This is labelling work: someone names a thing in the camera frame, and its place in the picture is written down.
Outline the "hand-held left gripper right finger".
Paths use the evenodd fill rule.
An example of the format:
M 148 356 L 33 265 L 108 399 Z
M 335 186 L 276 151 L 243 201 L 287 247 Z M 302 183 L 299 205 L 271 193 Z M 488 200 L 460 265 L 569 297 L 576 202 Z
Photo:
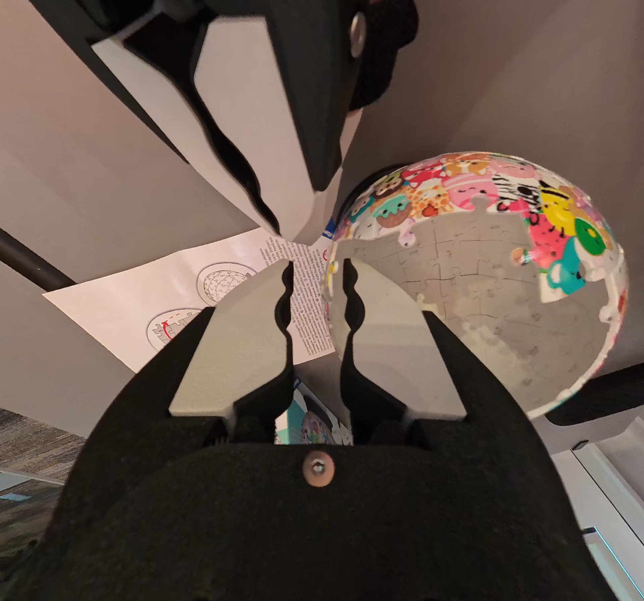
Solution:
M 353 429 L 464 420 L 466 409 L 426 318 L 433 313 L 358 259 L 344 260 L 342 291 L 348 335 L 341 397 Z

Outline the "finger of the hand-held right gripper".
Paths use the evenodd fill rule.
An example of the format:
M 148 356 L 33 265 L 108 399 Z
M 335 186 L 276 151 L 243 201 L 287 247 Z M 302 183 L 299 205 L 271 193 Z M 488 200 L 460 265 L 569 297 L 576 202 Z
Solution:
M 195 69 L 195 87 L 217 127 L 251 166 L 280 236 L 318 242 L 332 217 L 342 167 L 330 187 L 312 187 L 278 62 L 263 17 L 213 20 Z
M 280 235 L 252 167 L 219 129 L 187 71 L 176 85 L 114 38 L 92 50 L 202 178 L 259 226 Z

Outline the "black table strip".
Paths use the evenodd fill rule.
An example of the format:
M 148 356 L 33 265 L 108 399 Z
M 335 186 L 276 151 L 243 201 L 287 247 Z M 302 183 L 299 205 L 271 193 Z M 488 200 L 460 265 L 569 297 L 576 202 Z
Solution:
M 45 292 L 76 285 L 76 282 L 1 229 L 1 262 Z

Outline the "colourful puzzle ball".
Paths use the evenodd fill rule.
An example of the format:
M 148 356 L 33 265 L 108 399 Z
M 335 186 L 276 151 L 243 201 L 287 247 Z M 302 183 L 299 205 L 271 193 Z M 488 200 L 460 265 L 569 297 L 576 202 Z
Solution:
M 517 156 L 447 153 L 362 181 L 339 210 L 323 287 L 342 357 L 344 259 L 358 259 L 436 314 L 528 417 L 550 412 L 613 348 L 627 264 L 583 190 Z

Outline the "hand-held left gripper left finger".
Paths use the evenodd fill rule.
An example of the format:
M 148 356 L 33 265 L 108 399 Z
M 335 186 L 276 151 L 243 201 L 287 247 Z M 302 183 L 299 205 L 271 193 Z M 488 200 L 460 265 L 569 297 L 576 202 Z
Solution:
M 213 309 L 169 406 L 174 417 L 255 417 L 275 426 L 294 390 L 290 298 L 294 264 L 280 259 L 246 279 Z

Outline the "colourful puzzle box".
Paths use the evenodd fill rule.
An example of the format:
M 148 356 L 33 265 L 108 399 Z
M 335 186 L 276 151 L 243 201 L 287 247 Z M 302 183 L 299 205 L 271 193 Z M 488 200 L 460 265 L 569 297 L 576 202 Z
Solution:
M 350 446 L 353 436 L 350 428 L 296 378 L 291 403 L 275 420 L 274 444 Z

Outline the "folded paper instruction sheet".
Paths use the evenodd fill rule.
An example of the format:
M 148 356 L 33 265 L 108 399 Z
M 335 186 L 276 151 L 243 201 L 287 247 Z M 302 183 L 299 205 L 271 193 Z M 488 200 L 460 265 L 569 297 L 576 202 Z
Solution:
M 291 323 L 294 364 L 333 352 L 321 305 L 334 222 L 313 246 L 262 228 L 177 251 L 117 274 L 44 293 L 133 372 L 138 372 L 204 308 L 280 259 L 294 265 Z

